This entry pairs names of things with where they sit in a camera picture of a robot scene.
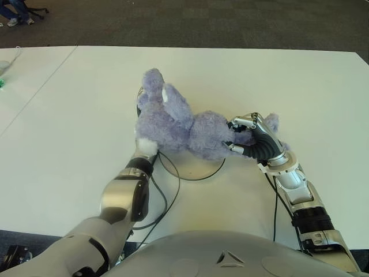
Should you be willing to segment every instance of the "black joint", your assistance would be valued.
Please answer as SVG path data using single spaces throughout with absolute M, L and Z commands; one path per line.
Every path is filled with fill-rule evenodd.
M 149 177 L 154 171 L 154 167 L 152 166 L 151 162 L 149 162 L 145 158 L 134 158 L 130 160 L 126 168 L 140 169 Z
M 292 225 L 297 227 L 301 234 L 334 230 L 332 221 L 323 207 L 300 209 L 294 212 Z

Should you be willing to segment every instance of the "sneaker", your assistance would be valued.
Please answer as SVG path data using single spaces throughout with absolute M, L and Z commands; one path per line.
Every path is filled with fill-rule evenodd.
M 7 23 L 7 25 L 9 27 L 14 27 L 15 25 L 18 24 L 18 19 L 17 18 L 12 18 L 11 20 L 9 20 L 9 22 Z
M 32 24 L 33 24 L 33 23 L 35 23 L 35 22 L 34 22 L 34 20 L 33 20 L 32 18 L 29 18 L 29 19 L 27 19 L 26 23 L 27 23 L 28 25 L 32 25 Z

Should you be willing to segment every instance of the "robotic hand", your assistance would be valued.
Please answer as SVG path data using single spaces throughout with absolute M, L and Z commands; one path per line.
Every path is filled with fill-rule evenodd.
M 252 146 L 234 144 L 231 141 L 223 142 L 231 151 L 258 160 L 273 159 L 285 152 L 285 147 L 258 113 L 247 114 L 244 117 L 235 117 L 228 123 L 228 127 L 235 132 L 250 129 L 256 141 L 256 144 Z

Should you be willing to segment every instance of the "chair leg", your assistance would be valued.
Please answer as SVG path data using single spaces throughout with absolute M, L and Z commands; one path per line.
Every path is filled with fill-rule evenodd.
M 30 13 L 30 14 L 33 14 L 34 16 L 37 16 L 38 18 L 40 18 L 40 19 L 44 19 L 45 17 L 44 16 L 42 16 L 41 14 L 38 14 L 38 13 L 35 13 L 34 11 L 32 11 L 32 10 L 28 10 L 28 12 Z
M 48 13 L 48 9 L 46 9 L 46 8 L 41 8 L 41 9 L 36 9 L 36 8 L 27 8 L 29 11 L 31 10 L 31 11 L 33 11 L 33 12 L 46 12 L 46 13 Z

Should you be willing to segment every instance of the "round base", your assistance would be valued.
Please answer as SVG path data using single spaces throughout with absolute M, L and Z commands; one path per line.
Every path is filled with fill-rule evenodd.
M 203 160 L 195 157 L 189 151 L 181 153 L 163 153 L 175 165 L 179 177 L 184 180 L 197 181 L 206 179 L 218 172 L 222 167 L 224 160 Z M 172 175 L 177 177 L 173 165 L 163 155 L 159 156 L 164 168 Z

